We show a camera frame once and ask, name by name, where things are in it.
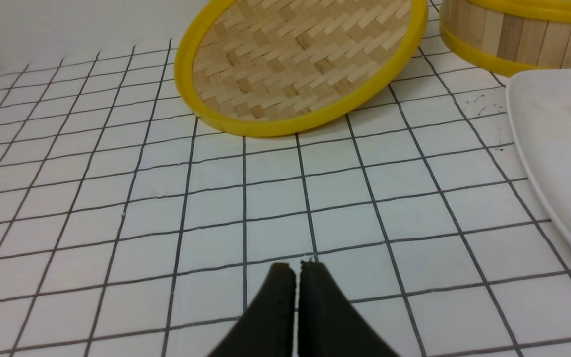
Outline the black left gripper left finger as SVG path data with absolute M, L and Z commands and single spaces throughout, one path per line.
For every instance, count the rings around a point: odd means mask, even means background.
M 247 311 L 209 353 L 211 357 L 291 357 L 296 275 L 273 264 Z

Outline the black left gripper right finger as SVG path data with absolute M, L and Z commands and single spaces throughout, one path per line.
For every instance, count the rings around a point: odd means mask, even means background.
M 344 296 L 321 262 L 301 262 L 300 357 L 397 357 Z

